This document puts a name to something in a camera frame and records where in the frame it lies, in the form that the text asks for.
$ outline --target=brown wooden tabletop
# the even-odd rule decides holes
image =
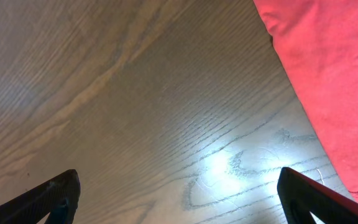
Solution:
[[[67,169],[75,223],[282,223],[348,197],[252,1],[0,0],[0,204]]]

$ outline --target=black object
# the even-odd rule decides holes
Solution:
[[[325,223],[358,223],[358,203],[291,168],[281,170],[277,191],[289,224],[316,223],[311,213]]]
[[[76,170],[68,170],[0,206],[0,223],[71,224],[80,197]]]

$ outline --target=red fabric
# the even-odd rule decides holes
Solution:
[[[358,201],[358,0],[254,0],[324,150]]]

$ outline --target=red towel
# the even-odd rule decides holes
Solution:
[[[319,137],[358,201],[358,0],[254,0]]]

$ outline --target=wood grain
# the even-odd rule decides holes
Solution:
[[[75,223],[285,222],[282,166],[349,197],[252,1],[0,0],[0,204],[76,169]]]

